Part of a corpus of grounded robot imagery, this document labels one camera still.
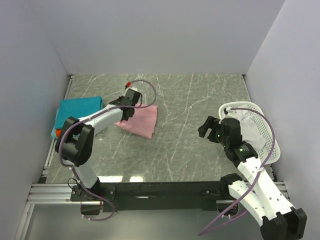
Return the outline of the pink t-shirt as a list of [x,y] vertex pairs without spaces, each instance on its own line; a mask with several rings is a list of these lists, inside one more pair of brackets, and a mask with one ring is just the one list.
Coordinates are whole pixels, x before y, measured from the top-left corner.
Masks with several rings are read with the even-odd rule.
[[158,118],[158,107],[134,108],[134,114],[128,120],[116,122],[121,129],[141,137],[152,139]]

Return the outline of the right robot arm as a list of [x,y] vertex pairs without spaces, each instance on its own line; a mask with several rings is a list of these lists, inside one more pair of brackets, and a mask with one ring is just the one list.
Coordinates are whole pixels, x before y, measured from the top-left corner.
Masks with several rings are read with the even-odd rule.
[[219,187],[222,198],[235,201],[216,216],[203,230],[200,236],[215,230],[213,225],[234,206],[241,204],[259,225],[265,240],[300,240],[304,236],[307,214],[302,208],[295,208],[266,172],[265,162],[257,152],[243,141],[241,126],[237,119],[220,120],[208,116],[198,128],[203,138],[211,130],[208,139],[221,144],[229,160],[244,175],[243,181],[238,175],[228,176],[225,184]]

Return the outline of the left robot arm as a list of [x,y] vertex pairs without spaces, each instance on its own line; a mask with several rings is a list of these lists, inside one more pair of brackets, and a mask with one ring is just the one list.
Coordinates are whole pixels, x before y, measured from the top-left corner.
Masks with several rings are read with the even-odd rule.
[[94,136],[112,124],[133,117],[135,106],[142,94],[135,87],[128,87],[124,94],[101,110],[88,116],[68,117],[55,145],[62,166],[73,171],[76,181],[83,186],[82,195],[88,201],[100,195],[100,180],[93,171],[89,158],[93,150]]

